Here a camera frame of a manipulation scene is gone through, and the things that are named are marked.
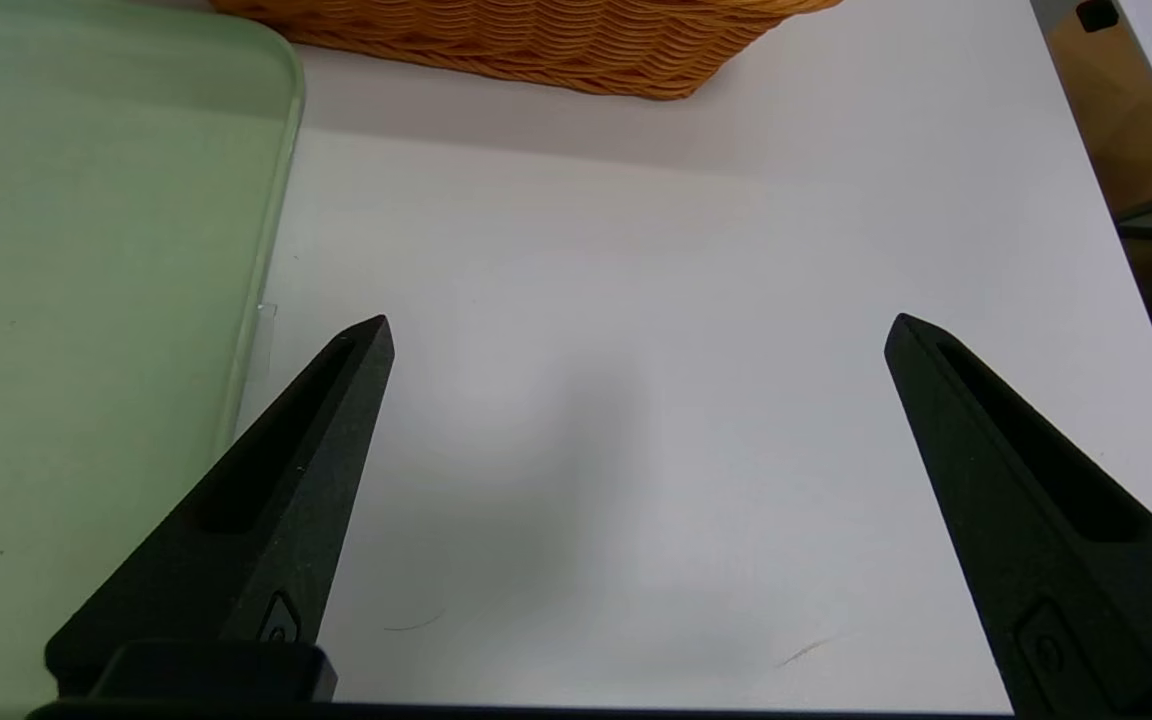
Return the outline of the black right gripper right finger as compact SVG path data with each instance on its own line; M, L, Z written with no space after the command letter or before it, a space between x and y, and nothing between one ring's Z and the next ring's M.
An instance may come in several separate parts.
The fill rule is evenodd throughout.
M884 342L1020 717L1152 717L1152 511L947 331Z

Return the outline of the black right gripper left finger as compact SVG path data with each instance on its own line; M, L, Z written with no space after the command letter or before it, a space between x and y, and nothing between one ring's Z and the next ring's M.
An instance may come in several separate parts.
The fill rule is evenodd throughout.
M52 635L58 694L127 700L328 700L316 639L394 344L342 332Z

